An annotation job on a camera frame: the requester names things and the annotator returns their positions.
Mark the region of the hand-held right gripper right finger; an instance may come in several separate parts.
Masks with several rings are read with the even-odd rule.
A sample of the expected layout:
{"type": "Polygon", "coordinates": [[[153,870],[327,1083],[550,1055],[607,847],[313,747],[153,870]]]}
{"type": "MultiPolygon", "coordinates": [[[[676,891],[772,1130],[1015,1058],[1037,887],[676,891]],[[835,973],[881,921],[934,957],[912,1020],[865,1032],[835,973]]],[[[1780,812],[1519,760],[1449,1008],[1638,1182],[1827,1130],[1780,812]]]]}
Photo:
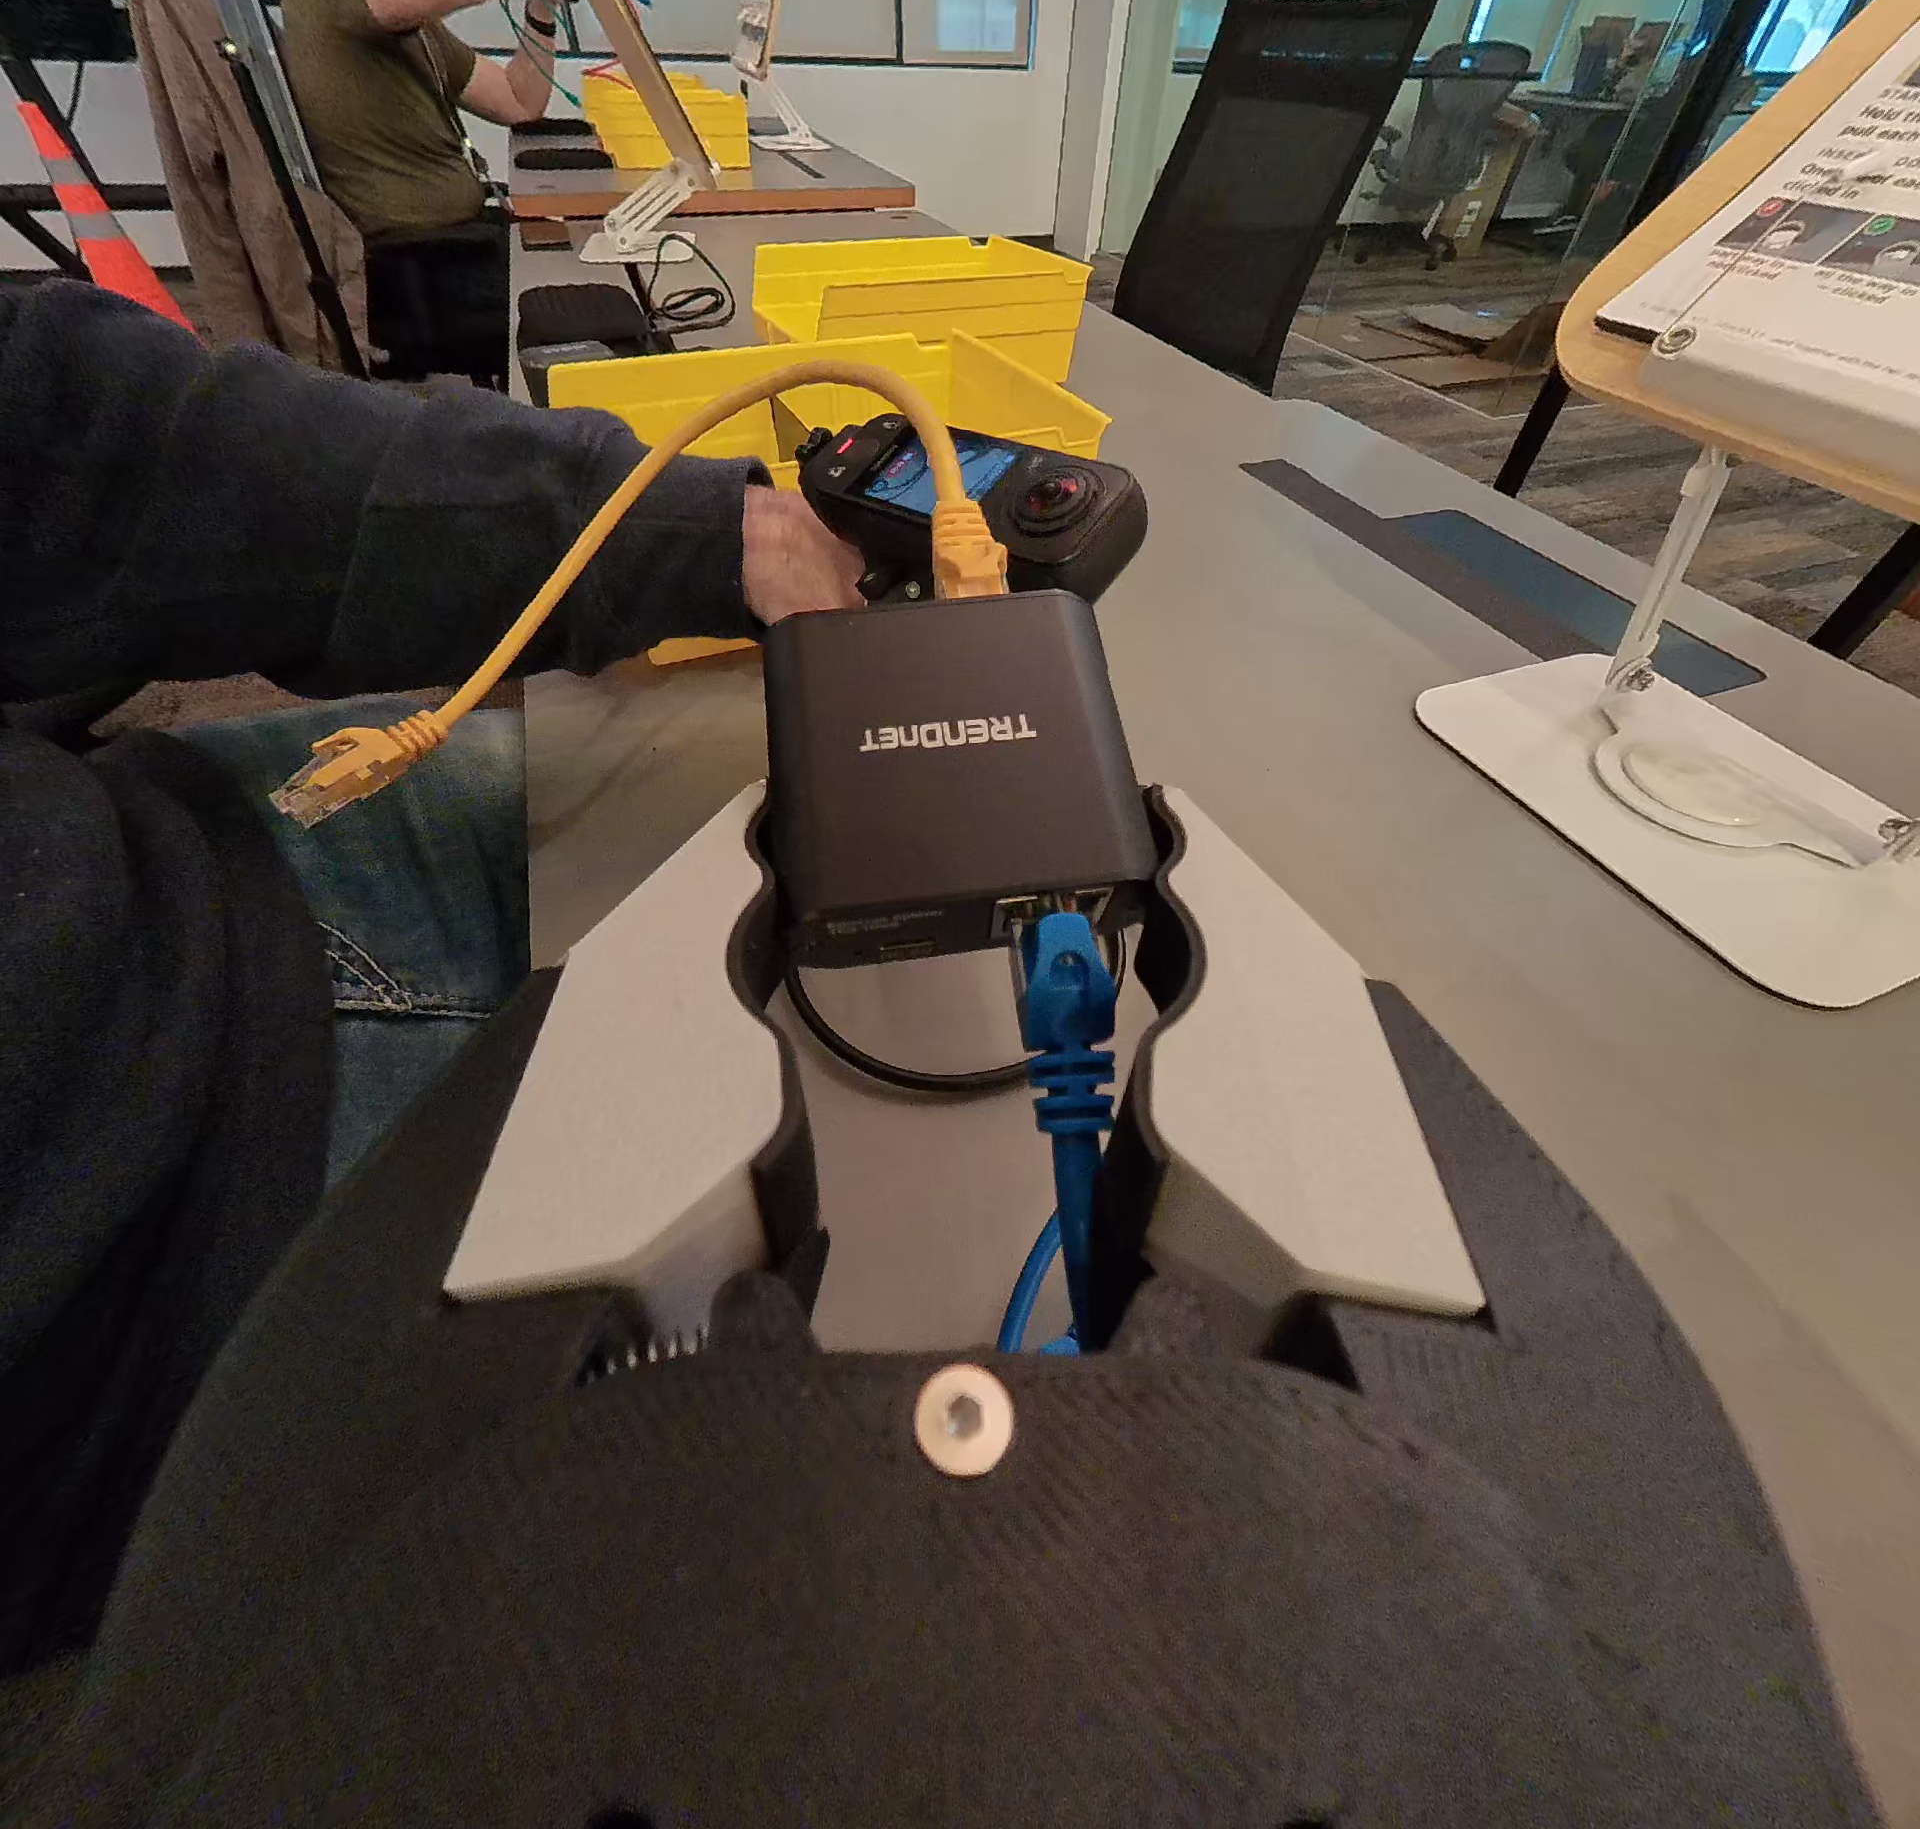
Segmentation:
{"type": "Polygon", "coordinates": [[[1149,1277],[1250,1348],[1322,1298],[1485,1315],[1368,975],[1188,794],[1141,803],[1151,1016],[1101,1158],[1101,1340],[1149,1277]]]}

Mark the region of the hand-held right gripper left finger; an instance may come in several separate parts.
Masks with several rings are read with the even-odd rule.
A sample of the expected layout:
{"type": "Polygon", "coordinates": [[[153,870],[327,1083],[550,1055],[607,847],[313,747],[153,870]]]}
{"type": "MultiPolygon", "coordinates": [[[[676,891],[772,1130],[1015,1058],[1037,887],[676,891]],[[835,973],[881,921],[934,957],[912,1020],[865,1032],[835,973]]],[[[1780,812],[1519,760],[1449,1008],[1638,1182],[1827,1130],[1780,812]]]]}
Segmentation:
{"type": "Polygon", "coordinates": [[[827,1227],[791,1038],[767,785],[749,784],[563,957],[446,1269],[460,1306],[598,1288],[704,1336],[742,1272],[814,1310],[827,1227]]]}

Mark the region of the black network switch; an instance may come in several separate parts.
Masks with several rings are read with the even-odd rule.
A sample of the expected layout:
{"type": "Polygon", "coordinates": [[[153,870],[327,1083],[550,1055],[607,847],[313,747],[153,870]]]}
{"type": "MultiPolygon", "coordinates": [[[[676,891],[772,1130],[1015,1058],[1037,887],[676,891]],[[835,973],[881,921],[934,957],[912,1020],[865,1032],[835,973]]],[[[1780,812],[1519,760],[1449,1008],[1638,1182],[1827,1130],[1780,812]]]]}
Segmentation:
{"type": "Polygon", "coordinates": [[[805,971],[1130,931],[1161,868],[1085,600],[804,613],[767,635],[767,854],[805,971]]]}

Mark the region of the yellow plastic bin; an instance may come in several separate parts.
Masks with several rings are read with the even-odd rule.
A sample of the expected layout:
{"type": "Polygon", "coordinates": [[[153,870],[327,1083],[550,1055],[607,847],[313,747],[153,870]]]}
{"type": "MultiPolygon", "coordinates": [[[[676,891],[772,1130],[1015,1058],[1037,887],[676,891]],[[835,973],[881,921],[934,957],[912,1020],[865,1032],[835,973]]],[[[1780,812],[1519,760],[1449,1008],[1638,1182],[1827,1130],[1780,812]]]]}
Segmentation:
{"type": "Polygon", "coordinates": [[[826,425],[906,421],[1099,460],[1107,417],[968,333],[946,341],[854,335],[772,347],[567,361],[547,369],[547,405],[602,408],[645,442],[686,442],[681,458],[756,458],[801,493],[796,447],[826,425]]]}
{"type": "Polygon", "coordinates": [[[768,344],[962,329],[1061,386],[1089,281],[1085,260],[1009,236],[767,243],[749,307],[768,344]]]}

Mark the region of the person's left forearm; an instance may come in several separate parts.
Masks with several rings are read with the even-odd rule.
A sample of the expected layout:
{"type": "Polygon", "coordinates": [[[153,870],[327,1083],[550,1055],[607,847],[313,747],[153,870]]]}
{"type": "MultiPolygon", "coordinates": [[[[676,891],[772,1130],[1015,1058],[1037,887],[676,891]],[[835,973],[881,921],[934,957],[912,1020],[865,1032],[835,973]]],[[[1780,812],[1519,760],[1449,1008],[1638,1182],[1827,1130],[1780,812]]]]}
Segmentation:
{"type": "Polygon", "coordinates": [[[7,286],[4,705],[460,683],[642,454],[602,409],[418,399],[99,286],[7,286]]]}

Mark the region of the person's left hand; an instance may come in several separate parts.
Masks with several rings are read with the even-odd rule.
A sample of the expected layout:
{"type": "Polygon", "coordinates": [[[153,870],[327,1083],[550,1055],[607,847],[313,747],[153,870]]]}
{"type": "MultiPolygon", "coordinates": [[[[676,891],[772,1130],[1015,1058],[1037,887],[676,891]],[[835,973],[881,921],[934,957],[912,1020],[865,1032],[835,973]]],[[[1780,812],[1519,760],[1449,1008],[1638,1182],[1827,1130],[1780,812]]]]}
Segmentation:
{"type": "Polygon", "coordinates": [[[796,490],[746,486],[742,585],[760,624],[804,613],[861,608],[861,552],[838,539],[796,490]]]}

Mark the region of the person's blue jeans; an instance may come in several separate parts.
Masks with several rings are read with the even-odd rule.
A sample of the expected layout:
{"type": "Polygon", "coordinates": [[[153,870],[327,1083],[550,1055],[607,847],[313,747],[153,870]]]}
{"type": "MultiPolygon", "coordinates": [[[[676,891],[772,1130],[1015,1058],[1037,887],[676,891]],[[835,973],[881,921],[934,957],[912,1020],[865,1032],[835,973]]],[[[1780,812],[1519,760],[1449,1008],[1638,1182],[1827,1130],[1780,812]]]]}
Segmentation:
{"type": "Polygon", "coordinates": [[[405,713],[402,697],[359,697],[180,735],[266,813],[321,925],[332,993],[330,1186],[385,1142],[531,971],[517,694],[470,713],[394,785],[310,830],[272,809],[313,741],[405,713]]]}

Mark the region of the black office chair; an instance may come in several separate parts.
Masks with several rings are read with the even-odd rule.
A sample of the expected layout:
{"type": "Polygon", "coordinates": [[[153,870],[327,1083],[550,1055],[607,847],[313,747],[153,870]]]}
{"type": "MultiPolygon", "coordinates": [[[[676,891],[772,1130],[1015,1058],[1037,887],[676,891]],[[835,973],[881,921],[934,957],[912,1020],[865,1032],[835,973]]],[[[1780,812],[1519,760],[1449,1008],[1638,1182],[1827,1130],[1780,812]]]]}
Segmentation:
{"type": "Polygon", "coordinates": [[[509,383],[509,229],[505,218],[364,236],[374,376],[509,383]]]}
{"type": "Polygon", "coordinates": [[[1284,339],[1438,0],[1227,0],[1115,318],[1273,396],[1284,339]]]}

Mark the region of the brown wooden desk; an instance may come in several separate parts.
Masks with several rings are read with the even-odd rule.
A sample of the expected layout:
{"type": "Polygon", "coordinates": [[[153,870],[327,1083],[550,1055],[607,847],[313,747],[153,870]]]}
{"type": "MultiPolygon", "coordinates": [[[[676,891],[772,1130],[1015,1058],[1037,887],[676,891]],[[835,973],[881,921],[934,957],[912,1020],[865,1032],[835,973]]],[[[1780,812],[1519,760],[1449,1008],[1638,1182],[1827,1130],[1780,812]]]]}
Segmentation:
{"type": "MultiPolygon", "coordinates": [[[[586,120],[537,120],[509,130],[505,162],[509,211],[519,221],[598,221],[653,177],[613,165],[586,120]]],[[[915,184],[844,147],[782,151],[749,147],[749,166],[721,166],[713,190],[694,190],[686,214],[804,214],[915,207],[915,184]]]]}

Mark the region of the clear acrylic stand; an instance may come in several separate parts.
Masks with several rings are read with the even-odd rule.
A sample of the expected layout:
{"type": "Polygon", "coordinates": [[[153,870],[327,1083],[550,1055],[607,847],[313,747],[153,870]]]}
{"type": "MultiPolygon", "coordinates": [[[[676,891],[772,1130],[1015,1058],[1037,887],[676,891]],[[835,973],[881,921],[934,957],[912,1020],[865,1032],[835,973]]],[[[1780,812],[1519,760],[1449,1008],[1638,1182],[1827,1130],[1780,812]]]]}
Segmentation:
{"type": "Polygon", "coordinates": [[[1657,646],[1677,586],[1734,473],[1722,447],[1701,447],[1685,476],[1677,510],[1654,572],[1595,694],[1605,738],[1594,748],[1604,785],[1645,821],[1719,850],[1797,850],[1838,868],[1917,858],[1917,818],[1893,813],[1877,830],[1842,813],[1833,789],[1798,784],[1776,760],[1740,760],[1725,738],[1690,724],[1660,694],[1657,646]]]}

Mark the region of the small white desk stand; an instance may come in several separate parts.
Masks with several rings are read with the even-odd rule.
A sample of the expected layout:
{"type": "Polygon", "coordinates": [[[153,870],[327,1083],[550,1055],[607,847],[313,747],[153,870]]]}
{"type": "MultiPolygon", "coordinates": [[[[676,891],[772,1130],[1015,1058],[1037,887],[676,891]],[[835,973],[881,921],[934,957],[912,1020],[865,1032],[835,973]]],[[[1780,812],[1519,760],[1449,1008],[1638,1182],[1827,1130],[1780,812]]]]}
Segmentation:
{"type": "Polygon", "coordinates": [[[645,172],[638,186],[586,236],[575,260],[602,267],[686,263],[700,248],[690,234],[673,226],[673,218],[688,203],[716,203],[719,193],[716,179],[696,184],[696,172],[681,157],[645,172]]]}

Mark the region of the black stanchion pole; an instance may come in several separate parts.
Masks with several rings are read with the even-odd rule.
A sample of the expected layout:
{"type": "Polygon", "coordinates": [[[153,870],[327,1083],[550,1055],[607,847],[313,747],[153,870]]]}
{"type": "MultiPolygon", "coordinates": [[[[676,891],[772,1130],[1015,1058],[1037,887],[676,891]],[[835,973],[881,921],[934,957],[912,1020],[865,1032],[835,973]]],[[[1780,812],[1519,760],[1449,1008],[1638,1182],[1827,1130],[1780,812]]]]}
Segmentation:
{"type": "MultiPolygon", "coordinates": [[[[1657,147],[1657,157],[1642,184],[1631,197],[1631,207],[1620,221],[1626,234],[1645,221],[1645,214],[1660,203],[1664,203],[1667,193],[1692,172],[1696,157],[1705,154],[1714,113],[1726,96],[1730,84],[1740,78],[1747,45],[1768,5],[1770,0],[1725,0],[1698,65],[1685,74],[1685,98],[1677,102],[1677,113],[1670,114],[1657,147]]],[[[1499,490],[1502,497],[1519,497],[1568,396],[1571,386],[1561,376],[1560,365],[1552,365],[1511,447],[1507,450],[1507,460],[1499,463],[1499,473],[1495,476],[1495,490],[1499,490]]]]}

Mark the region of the grey mesh chair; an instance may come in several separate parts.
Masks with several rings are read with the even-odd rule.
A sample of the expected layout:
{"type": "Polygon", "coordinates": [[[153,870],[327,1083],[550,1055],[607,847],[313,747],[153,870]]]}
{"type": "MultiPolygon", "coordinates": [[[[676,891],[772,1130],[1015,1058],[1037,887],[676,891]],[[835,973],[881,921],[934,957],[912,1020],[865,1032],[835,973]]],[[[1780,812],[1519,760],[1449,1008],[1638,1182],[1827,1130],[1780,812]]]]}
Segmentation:
{"type": "Polygon", "coordinates": [[[1495,154],[1499,114],[1528,78],[1526,43],[1444,43],[1416,74],[1422,90],[1410,130],[1378,130],[1372,148],[1378,205],[1418,226],[1424,270],[1457,258],[1459,222],[1495,154]]]}

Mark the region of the tilted wooden display board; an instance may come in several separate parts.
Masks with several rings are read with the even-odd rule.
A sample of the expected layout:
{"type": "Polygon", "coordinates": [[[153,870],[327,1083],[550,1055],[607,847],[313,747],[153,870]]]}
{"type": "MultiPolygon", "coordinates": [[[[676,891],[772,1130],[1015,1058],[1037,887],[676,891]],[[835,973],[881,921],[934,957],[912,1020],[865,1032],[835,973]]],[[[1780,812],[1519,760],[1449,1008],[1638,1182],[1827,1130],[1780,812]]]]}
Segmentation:
{"type": "Polygon", "coordinates": [[[719,165],[709,157],[694,120],[688,118],[681,96],[676,93],[667,67],[648,43],[642,19],[632,0],[589,0],[610,45],[635,86],[638,102],[649,114],[669,162],[681,157],[694,166],[696,184],[719,184],[719,165]]]}

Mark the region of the printed instruction sheet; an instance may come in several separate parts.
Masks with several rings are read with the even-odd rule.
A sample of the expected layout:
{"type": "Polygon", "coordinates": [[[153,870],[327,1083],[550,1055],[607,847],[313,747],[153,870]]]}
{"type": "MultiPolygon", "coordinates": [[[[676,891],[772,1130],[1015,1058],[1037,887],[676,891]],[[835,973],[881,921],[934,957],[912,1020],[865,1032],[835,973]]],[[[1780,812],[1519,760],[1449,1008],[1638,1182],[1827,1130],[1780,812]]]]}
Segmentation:
{"type": "Polygon", "coordinates": [[[1917,422],[1917,30],[1600,307],[1692,400],[1735,386],[1917,422]]]}

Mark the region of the brown jacket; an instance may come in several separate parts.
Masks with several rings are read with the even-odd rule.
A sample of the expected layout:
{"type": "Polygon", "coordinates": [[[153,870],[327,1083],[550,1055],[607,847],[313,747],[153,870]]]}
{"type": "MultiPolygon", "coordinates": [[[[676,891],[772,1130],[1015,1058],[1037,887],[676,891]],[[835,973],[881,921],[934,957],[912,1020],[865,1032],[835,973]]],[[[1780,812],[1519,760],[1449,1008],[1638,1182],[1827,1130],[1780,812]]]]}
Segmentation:
{"type": "Polygon", "coordinates": [[[321,190],[279,186],[216,0],[129,0],[129,15],[204,335],[364,376],[364,238],[321,190]]]}

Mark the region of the orange traffic cone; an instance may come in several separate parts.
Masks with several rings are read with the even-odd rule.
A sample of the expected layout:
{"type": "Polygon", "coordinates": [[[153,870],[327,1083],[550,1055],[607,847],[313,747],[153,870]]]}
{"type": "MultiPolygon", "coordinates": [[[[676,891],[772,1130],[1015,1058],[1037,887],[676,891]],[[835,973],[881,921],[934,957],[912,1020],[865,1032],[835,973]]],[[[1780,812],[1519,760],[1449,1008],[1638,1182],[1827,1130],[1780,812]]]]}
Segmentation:
{"type": "Polygon", "coordinates": [[[42,154],[88,281],[179,323],[180,329],[194,329],[171,289],[156,276],[147,254],[139,254],[137,243],[124,234],[124,222],[88,175],[74,144],[62,136],[62,128],[30,98],[17,98],[17,114],[42,154]]]}

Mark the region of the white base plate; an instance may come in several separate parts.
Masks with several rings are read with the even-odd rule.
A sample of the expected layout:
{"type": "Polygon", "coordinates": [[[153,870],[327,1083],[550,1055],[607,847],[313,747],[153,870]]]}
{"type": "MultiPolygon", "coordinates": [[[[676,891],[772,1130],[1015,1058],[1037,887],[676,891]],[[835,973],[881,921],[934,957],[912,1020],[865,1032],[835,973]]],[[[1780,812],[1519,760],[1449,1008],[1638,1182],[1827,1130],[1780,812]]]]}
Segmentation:
{"type": "MultiPolygon", "coordinates": [[[[1838,868],[1797,850],[1719,850],[1626,809],[1595,776],[1605,657],[1568,657],[1424,689],[1422,727],[1576,841],[1749,981],[1810,1008],[1855,1008],[1917,981],[1917,858],[1838,868]]],[[[1690,724],[1740,760],[1784,761],[1877,830],[1900,813],[1705,697],[1663,678],[1690,724]]]]}

